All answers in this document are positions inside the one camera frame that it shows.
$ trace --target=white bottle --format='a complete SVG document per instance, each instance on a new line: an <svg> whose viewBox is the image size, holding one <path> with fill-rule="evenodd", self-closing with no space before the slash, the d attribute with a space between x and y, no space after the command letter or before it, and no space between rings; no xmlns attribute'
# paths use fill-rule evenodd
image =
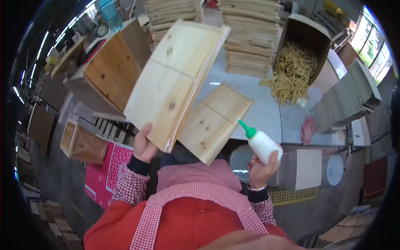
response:
<svg viewBox="0 0 400 250"><path fill-rule="evenodd" d="M255 128L249 128L249 126L241 120L239 120L239 123L244 130L246 130L246 137L249 138L249 146L265 166L268 164L270 156L275 150L278 150L278 161L280 161L283 154L283 150L280 146L264 132L257 131Z"/></svg>

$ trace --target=black cuff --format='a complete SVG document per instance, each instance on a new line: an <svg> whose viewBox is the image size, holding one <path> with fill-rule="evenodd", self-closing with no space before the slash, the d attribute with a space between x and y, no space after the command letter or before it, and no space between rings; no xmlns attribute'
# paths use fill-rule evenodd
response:
<svg viewBox="0 0 400 250"><path fill-rule="evenodd" d="M137 174L147 176L149 174L150 163L141 161L132 155L127 167Z"/></svg>
<svg viewBox="0 0 400 250"><path fill-rule="evenodd" d="M247 198L249 199L249 202L259 203L268 200L267 189L258 192L250 190L247 191L248 191Z"/></svg>

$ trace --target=blue water bottle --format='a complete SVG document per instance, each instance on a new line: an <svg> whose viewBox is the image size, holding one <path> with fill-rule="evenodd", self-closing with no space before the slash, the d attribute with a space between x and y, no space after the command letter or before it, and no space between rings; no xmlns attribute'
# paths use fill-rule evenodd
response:
<svg viewBox="0 0 400 250"><path fill-rule="evenodd" d="M118 32L122 28L122 20L117 13L113 0L100 0L100 11L107 25L112 31Z"/></svg>

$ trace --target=green bottle cap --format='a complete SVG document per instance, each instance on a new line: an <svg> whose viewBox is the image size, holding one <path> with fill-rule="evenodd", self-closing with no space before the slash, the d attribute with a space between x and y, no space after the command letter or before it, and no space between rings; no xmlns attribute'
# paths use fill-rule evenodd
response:
<svg viewBox="0 0 400 250"><path fill-rule="evenodd" d="M239 120L240 125L246 130L246 137L247 138L252 138L256 133L257 130L255 128L249 128L249 126L246 125L242 120Z"/></svg>

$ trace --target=bracelet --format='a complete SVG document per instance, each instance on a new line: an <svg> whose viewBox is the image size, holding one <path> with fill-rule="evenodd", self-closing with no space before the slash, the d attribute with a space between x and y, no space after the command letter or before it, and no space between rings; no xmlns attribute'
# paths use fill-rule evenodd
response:
<svg viewBox="0 0 400 250"><path fill-rule="evenodd" d="M247 189L249 191L260 192L260 191L262 191L262 190L264 190L266 188L267 188L267 184L265 184L265 186L263 186L262 188L251 188L250 184L247 184Z"/></svg>

